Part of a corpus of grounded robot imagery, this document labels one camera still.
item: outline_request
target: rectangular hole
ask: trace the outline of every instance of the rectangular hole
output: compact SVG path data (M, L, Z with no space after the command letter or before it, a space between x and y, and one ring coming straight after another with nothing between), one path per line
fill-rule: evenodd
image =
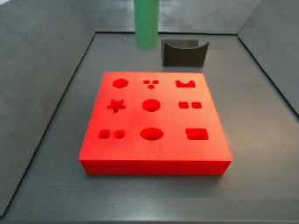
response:
M208 140L208 131L206 129L186 129L187 138L190 140Z

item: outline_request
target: red shape sorter block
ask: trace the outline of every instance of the red shape sorter block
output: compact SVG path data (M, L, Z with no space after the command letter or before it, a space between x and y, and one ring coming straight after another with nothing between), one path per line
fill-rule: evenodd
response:
M79 160L87 174L222 175L232 161L202 73L106 73Z

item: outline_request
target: gray wall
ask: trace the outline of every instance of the gray wall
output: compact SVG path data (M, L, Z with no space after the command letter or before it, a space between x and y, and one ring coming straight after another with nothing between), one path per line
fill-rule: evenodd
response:
M260 0L160 0L160 32L238 34ZM134 0L79 0L96 32L135 30Z
M299 114L299 1L263 0L239 38Z
M0 216L92 36L76 0L0 6Z

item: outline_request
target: shape cutout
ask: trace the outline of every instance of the shape cutout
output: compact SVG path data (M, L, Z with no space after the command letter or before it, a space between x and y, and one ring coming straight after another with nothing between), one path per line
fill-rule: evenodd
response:
M202 104L200 104L198 101L194 101L194 102L191 103L191 107L192 107L194 109L202 109Z
M155 99L148 99L143 102L143 109L148 112L155 112L162 107L162 104Z
M127 84L128 84L128 80L119 79L119 80L114 80L112 86L115 88L124 88Z
M154 141L160 139L164 136L164 133L156 128L148 128L142 130L140 136L143 139Z
M98 133L98 138L100 138L100 139L108 139L110 138L110 130L108 129L103 129Z
M126 132L120 129L120 130L118 130L116 131L116 133L115 133L115 138L116 139L120 139L120 138L123 138L126 136Z
M188 83L182 83L179 80L175 82L178 88L195 88L195 82L191 80Z
M150 89L154 89L155 88L155 85L159 84L159 80L152 80L152 84L151 84L151 81L150 80L144 80L144 84L150 84L147 87Z
M208 140L208 131L206 129L186 129L187 138L190 140Z
M180 101L179 102L179 107L180 107L180 109L187 109L190 107L188 102L187 101Z
M122 101L115 101L111 100L111 104L107 106L107 109L112 109L114 113L116 113L120 109L126 109L127 106L124 105L124 100Z

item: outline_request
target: gray floor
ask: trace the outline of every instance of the gray floor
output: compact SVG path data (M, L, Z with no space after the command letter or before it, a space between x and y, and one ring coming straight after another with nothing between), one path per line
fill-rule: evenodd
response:
M299 123L235 36L203 69L163 68L132 34L98 34L3 221L299 221ZM87 176L79 162L106 71L204 72L235 161L218 177Z

